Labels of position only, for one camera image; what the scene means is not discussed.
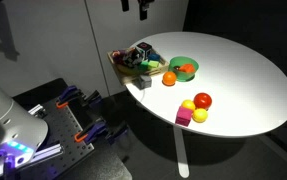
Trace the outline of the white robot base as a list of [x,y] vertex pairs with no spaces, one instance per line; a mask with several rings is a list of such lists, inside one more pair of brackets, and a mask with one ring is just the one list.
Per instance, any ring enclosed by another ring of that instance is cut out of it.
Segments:
[[47,133],[44,120],[30,115],[0,88],[0,176],[6,163],[12,170],[29,164]]

